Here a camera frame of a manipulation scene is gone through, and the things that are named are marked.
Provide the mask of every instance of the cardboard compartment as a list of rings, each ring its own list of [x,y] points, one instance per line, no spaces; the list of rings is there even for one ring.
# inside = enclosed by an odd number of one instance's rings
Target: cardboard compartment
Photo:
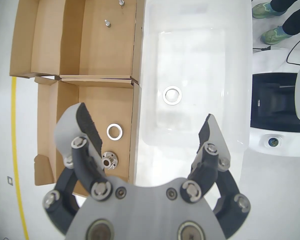
[[[143,14],[144,0],[19,0],[10,75],[139,81]]]
[[[61,154],[56,150],[53,131],[63,112],[78,102],[86,104],[102,139],[102,150],[118,157],[115,169],[105,172],[134,183],[138,127],[139,86],[129,79],[65,78],[55,81],[36,77],[38,87],[38,155],[34,159],[35,184],[55,183],[64,169]],[[123,136],[113,141],[107,127],[117,123]],[[78,182],[74,192],[87,196]]]

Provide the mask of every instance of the metal washer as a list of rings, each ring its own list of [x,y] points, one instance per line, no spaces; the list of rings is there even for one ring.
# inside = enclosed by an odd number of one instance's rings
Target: metal washer
[[[115,127],[115,128],[117,128],[119,130],[119,135],[117,137],[112,137],[110,135],[109,131],[110,131],[111,127]],[[122,130],[122,127],[120,125],[118,125],[117,123],[112,123],[107,128],[107,136],[108,136],[108,138],[110,138],[113,141],[119,140],[122,137],[123,134],[124,134],[124,131]]]
[[[169,91],[169,90],[176,90],[178,92],[179,96],[178,96],[176,101],[170,102],[170,101],[167,100],[166,94],[167,94],[167,91]],[[169,87],[165,88],[165,90],[163,91],[162,98],[163,98],[163,100],[166,104],[176,105],[176,104],[180,103],[180,101],[182,99],[182,92],[177,86],[169,86]]]

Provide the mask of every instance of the green sneaker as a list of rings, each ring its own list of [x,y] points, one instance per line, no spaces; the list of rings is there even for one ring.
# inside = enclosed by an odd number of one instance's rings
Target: green sneaker
[[[257,19],[274,17],[283,15],[284,12],[276,12],[272,9],[269,2],[259,3],[255,7],[252,8],[252,16]]]
[[[264,32],[261,35],[261,41],[267,45],[275,45],[280,41],[292,37],[291,35],[284,32],[282,26],[278,26],[275,29]]]

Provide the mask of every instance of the transparent plastic container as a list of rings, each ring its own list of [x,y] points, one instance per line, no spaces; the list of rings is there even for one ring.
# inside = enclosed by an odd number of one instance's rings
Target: transparent plastic container
[[[209,113],[238,182],[249,144],[251,0],[146,0],[143,32],[136,184],[186,177]],[[163,98],[170,86],[182,93],[176,105]],[[166,96],[177,99],[178,93]]]

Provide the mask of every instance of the small sticker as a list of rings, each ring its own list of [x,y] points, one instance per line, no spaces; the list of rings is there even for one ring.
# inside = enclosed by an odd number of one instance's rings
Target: small sticker
[[[13,179],[9,176],[7,176],[7,180],[8,180],[8,183],[13,186]]]

